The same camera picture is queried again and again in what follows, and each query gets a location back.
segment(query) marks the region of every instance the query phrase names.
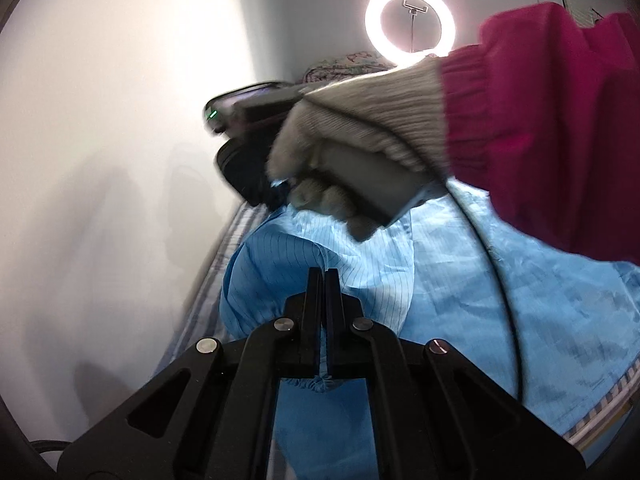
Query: magenta sleeve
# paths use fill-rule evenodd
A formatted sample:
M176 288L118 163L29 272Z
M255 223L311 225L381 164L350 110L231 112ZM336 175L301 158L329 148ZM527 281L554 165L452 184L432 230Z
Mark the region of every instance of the magenta sleeve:
M557 4L493 16L442 62L453 174L520 231L640 264L640 30Z

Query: gloved hand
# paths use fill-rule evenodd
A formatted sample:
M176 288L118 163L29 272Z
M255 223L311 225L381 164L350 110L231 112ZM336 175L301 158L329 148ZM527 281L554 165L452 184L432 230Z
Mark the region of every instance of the gloved hand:
M448 170L440 59L427 57L404 69L365 75L329 85L309 94L313 100L339 108L393 130L432 162L440 174ZM378 227L357 211L348 193L316 178L300 178L313 167L313 155L323 139L382 152L412 171L426 171L418 157L398 139L359 121L350 120L305 100L297 103L274 142L267 172L271 180L292 181L290 203L347 222L359 241Z

